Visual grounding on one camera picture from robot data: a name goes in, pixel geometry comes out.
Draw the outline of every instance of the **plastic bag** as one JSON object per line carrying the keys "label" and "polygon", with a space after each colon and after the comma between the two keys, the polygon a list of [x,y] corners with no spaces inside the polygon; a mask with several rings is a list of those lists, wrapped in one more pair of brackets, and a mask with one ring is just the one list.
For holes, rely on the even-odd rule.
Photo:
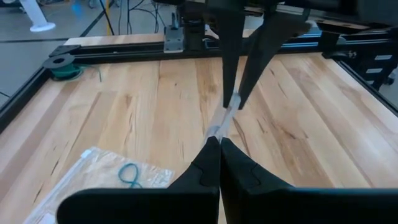
{"label": "plastic bag", "polygon": [[[80,159],[33,210],[24,223],[56,223],[55,214],[62,200],[79,190],[90,188],[129,188],[131,185],[122,182],[119,179],[118,172],[123,166],[130,163],[138,167],[137,182],[143,188],[166,188],[174,175],[171,170],[132,161],[113,152],[92,147],[80,156]],[[135,176],[135,169],[125,169],[123,179],[133,180]]]}

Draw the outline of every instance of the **white stand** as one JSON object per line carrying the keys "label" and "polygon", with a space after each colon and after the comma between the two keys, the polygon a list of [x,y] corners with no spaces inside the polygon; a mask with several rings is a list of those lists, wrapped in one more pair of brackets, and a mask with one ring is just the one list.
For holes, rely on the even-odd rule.
{"label": "white stand", "polygon": [[31,32],[42,32],[55,27],[54,23],[47,22],[36,0],[20,0],[20,2],[33,22],[33,26],[30,28]]}

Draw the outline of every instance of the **gray floor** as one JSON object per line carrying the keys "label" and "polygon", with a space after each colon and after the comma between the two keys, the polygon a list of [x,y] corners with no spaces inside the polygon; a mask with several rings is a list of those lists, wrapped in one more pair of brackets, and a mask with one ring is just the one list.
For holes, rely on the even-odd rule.
{"label": "gray floor", "polygon": [[[100,15],[99,0],[95,0],[96,8],[88,7],[88,0],[70,0],[67,3],[42,6],[43,13],[50,22],[56,23],[56,28],[47,32],[31,33],[31,21],[26,14],[17,8],[0,8],[0,93],[11,96],[27,79],[36,71],[48,54],[65,41],[48,41],[48,39],[67,39],[81,36],[90,24]],[[135,6],[140,0],[130,0],[130,7]],[[126,0],[121,0],[122,7],[114,4],[109,9],[109,16],[115,34],[127,34]],[[144,0],[141,9],[153,11],[149,0]],[[120,31],[118,29],[119,12],[122,12]],[[173,6],[160,6],[159,13],[166,25],[170,24]],[[150,34],[154,32],[155,19],[147,12],[131,11],[130,21],[133,34]],[[262,19],[247,17],[245,28],[254,29],[260,26]],[[159,20],[159,32],[163,32],[163,24]],[[86,36],[106,35],[106,18],[103,16],[86,33]],[[5,43],[16,40],[29,40],[27,42]],[[398,106],[398,82],[392,86],[383,86],[381,93]],[[0,106],[7,97],[0,94]]]}

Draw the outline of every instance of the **wooden tabletop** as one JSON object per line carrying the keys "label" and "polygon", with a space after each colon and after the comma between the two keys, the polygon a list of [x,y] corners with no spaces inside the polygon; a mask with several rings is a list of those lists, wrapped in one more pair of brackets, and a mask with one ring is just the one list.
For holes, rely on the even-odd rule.
{"label": "wooden tabletop", "polygon": [[[67,44],[160,40],[129,35]],[[92,68],[72,82],[48,81],[0,135],[0,223],[22,222],[91,146],[176,176],[198,154],[221,97],[220,58],[98,68],[102,82]],[[275,56],[229,137],[296,186],[398,187],[398,118],[320,54]]]}

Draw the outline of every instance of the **black cable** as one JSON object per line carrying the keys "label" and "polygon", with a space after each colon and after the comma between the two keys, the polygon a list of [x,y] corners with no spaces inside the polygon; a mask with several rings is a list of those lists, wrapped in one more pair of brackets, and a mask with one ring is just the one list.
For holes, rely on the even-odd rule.
{"label": "black cable", "polygon": [[162,16],[160,15],[160,13],[158,13],[158,15],[159,15],[160,21],[162,21],[163,26],[166,27],[166,24],[164,23],[163,18],[162,18]]}
{"label": "black cable", "polygon": [[152,5],[152,3],[150,2],[150,3],[147,3],[147,4],[143,4],[143,5],[141,6],[141,9],[142,9],[143,7],[149,6],[149,5]]}
{"label": "black cable", "polygon": [[164,7],[164,5],[161,5],[161,4],[159,4],[159,3],[157,3],[157,9],[158,9],[158,11],[159,11],[159,9],[161,9],[162,7]]}
{"label": "black cable", "polygon": [[157,21],[157,15],[158,15],[157,5],[156,5],[156,3],[153,0],[151,2],[152,2],[152,5],[153,5],[153,7],[155,9],[155,31],[154,32],[156,34],[159,31],[159,22]]}
{"label": "black cable", "polygon": [[120,0],[119,22],[118,22],[118,35],[120,35],[120,21],[122,19],[122,5],[123,0]]}
{"label": "black cable", "polygon": [[130,4],[127,5],[127,34],[129,34],[128,27],[130,28],[130,34],[132,34],[132,28],[130,23],[130,12],[134,10],[136,7],[140,6],[145,0],[141,0],[138,4],[130,9]]}
{"label": "black cable", "polygon": [[154,17],[154,19],[156,20],[155,15],[154,15],[152,12],[150,12],[150,11],[148,11],[148,10],[146,10],[146,9],[132,9],[132,10],[138,10],[138,11],[148,12],[148,13],[151,14],[151,15]]}
{"label": "black cable", "polygon": [[126,24],[126,34],[129,34],[129,27],[131,28],[131,24],[130,24],[130,0],[127,0],[127,24]]}
{"label": "black cable", "polygon": [[105,13],[105,17],[106,17],[106,20],[108,21],[109,28],[111,29],[112,35],[114,35],[113,28],[112,28],[112,25],[111,25],[111,21],[109,20],[108,13],[106,13],[104,3],[102,1],[99,1],[99,3],[101,3],[101,7],[102,7],[102,10]]}
{"label": "black cable", "polygon": [[8,97],[8,98],[10,98],[9,95],[7,95],[7,94],[5,94],[5,93],[3,93],[3,92],[1,92],[1,91],[0,91],[0,94],[3,95],[3,96],[6,96],[6,97]]}

